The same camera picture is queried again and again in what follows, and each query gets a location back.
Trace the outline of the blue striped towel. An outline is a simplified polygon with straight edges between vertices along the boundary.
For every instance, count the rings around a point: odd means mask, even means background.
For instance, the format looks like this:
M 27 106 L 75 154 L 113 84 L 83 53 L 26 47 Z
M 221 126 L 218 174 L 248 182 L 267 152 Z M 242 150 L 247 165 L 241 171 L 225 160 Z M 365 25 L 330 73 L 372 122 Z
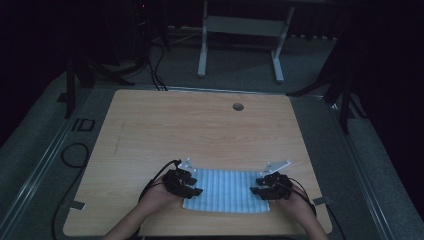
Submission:
M 251 191 L 260 174 L 254 171 L 198 169 L 194 173 L 199 196 L 184 199 L 182 207 L 192 211 L 256 214 L 270 211 L 267 200 Z

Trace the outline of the person's left hand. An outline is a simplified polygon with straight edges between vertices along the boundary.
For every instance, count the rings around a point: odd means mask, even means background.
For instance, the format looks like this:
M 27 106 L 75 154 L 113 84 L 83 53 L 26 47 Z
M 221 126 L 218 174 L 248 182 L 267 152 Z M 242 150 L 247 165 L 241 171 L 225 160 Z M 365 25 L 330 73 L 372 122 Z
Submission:
M 156 180 L 153 185 L 147 190 L 140 200 L 140 204 L 147 215 L 151 215 L 170 204 L 181 201 L 182 198 L 178 197 L 165 188 L 162 179 Z

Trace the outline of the white desk frame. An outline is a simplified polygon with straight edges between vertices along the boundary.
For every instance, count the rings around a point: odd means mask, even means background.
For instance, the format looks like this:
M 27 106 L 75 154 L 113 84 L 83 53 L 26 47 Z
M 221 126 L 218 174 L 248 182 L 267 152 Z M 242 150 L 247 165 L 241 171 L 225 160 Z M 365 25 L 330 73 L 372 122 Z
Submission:
M 283 83 L 285 78 L 280 62 L 280 55 L 287 33 L 294 15 L 295 8 L 289 7 L 284 20 L 265 20 L 252 18 L 239 18 L 229 16 L 210 15 L 208 13 L 208 0 L 203 0 L 201 49 L 198 63 L 197 76 L 206 75 L 208 57 L 208 33 L 226 33 L 251 35 L 261 37 L 275 37 L 278 43 L 275 49 L 270 52 L 275 80 Z

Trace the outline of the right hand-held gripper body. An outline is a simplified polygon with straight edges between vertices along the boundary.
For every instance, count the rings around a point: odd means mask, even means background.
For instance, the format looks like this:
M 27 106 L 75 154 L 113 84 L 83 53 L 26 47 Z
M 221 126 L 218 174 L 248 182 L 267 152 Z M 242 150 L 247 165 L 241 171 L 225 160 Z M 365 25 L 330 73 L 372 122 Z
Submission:
M 280 162 L 268 162 L 264 170 L 260 173 L 260 178 L 268 178 L 271 182 L 270 186 L 260 186 L 261 189 L 269 191 L 267 198 L 263 200 L 279 200 L 288 199 L 292 193 L 293 184 L 289 178 L 280 173 L 280 170 L 288 167 L 290 160 Z

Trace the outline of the black metal stand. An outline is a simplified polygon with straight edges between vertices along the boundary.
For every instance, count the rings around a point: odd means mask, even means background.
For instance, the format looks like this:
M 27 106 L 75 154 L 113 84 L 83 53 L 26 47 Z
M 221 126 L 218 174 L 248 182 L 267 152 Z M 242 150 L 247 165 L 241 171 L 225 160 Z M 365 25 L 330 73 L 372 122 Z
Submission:
M 92 69 L 99 71 L 112 82 L 121 85 L 133 86 L 133 83 L 124 80 L 118 74 L 108 70 L 100 63 L 88 56 L 79 53 L 73 53 L 67 61 L 66 65 L 66 113 L 65 118 L 69 119 L 76 108 L 76 85 L 75 78 L 78 78 L 83 87 L 92 88 L 95 80 L 92 75 Z
M 366 118 L 366 115 L 359 109 L 358 105 L 351 97 L 353 77 L 349 72 L 334 71 L 328 75 L 320 73 L 314 83 L 307 85 L 300 90 L 289 92 L 287 93 L 287 96 L 301 97 L 326 84 L 328 84 L 329 87 L 323 95 L 323 100 L 326 104 L 334 105 L 338 99 L 341 99 L 339 124 L 343 132 L 345 134 L 349 134 L 348 118 L 350 114 L 350 104 L 353 104 L 360 116 Z

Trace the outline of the dark equipment rack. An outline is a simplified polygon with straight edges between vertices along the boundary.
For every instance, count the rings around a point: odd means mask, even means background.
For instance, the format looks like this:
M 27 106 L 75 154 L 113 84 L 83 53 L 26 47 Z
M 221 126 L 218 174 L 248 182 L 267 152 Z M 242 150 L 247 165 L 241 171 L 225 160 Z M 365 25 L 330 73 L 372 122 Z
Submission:
M 152 13 L 149 0 L 132 0 L 136 33 L 136 62 L 146 65 L 151 48 Z

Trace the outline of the metal floor rail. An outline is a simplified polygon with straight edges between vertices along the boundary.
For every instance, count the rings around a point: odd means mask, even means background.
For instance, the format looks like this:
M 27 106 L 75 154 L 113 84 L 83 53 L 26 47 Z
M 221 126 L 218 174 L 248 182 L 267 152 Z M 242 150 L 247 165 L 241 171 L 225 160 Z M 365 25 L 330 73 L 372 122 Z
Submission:
M 328 106 L 333 122 L 337 125 L 339 135 L 341 136 L 342 142 L 345 144 L 349 158 L 350 165 L 355 175 L 359 188 L 361 189 L 362 195 L 373 219 L 374 225 L 377 232 L 382 240 L 394 240 L 393 232 L 388 224 L 385 214 L 376 198 L 375 192 L 369 181 L 369 178 L 363 168 L 362 159 L 360 158 L 357 149 L 349 134 L 346 134 L 339 123 L 339 117 L 341 116 L 341 108 L 336 104 L 330 104 Z
M 39 185 L 43 181 L 46 172 L 49 170 L 54 158 L 59 152 L 61 145 L 71 129 L 71 125 L 75 121 L 80 110 L 83 108 L 90 94 L 91 90 L 88 89 L 83 89 L 78 94 L 74 109 L 71 111 L 69 118 L 63 120 L 60 128 L 55 132 L 54 137 L 51 139 L 48 147 L 40 157 L 39 162 L 22 184 L 19 192 L 12 202 L 11 207 L 0 222 L 0 240 L 8 240 L 10 238 L 10 235 L 16 228 L 18 221 L 27 209 Z

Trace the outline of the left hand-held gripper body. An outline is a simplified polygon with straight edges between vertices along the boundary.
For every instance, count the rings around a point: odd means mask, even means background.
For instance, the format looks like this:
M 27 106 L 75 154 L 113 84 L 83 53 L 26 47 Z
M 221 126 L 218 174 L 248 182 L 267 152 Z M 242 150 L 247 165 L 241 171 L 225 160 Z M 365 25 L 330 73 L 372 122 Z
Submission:
M 184 177 L 193 177 L 194 169 L 191 167 L 191 163 L 183 162 L 181 159 L 172 160 L 163 166 L 163 170 L 167 170 L 162 177 L 166 190 L 184 198 L 183 189 L 185 187 L 193 188 L 193 186 L 185 185 L 182 181 Z

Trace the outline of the person's right hand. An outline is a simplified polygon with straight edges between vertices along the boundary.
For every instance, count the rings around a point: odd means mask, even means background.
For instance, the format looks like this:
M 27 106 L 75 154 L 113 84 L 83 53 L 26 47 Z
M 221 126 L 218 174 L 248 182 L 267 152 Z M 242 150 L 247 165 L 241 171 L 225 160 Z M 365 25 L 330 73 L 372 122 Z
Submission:
M 292 194 L 288 199 L 277 200 L 276 204 L 298 222 L 302 214 L 313 213 L 315 215 L 305 192 L 297 186 L 292 187 Z

